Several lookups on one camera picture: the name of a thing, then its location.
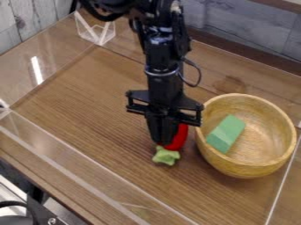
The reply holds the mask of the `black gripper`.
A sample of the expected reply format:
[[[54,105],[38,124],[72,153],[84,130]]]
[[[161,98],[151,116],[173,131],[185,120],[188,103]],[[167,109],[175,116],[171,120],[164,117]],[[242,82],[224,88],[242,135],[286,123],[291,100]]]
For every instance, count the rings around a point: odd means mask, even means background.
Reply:
[[[128,113],[140,114],[147,120],[149,137],[168,145],[177,133],[179,124],[197,127],[203,104],[184,94],[181,69],[160,71],[144,69],[147,90],[128,90]]]

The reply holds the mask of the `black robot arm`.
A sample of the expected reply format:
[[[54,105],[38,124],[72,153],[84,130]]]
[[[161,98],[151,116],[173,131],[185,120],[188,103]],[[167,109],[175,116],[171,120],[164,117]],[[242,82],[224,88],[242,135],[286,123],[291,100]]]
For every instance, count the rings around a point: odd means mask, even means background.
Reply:
[[[195,87],[183,75],[189,35],[180,0],[78,0],[102,22],[125,17],[145,57],[148,88],[127,91],[127,111],[144,116],[152,141],[168,145],[181,124],[197,127],[203,104],[188,98],[183,87]]]

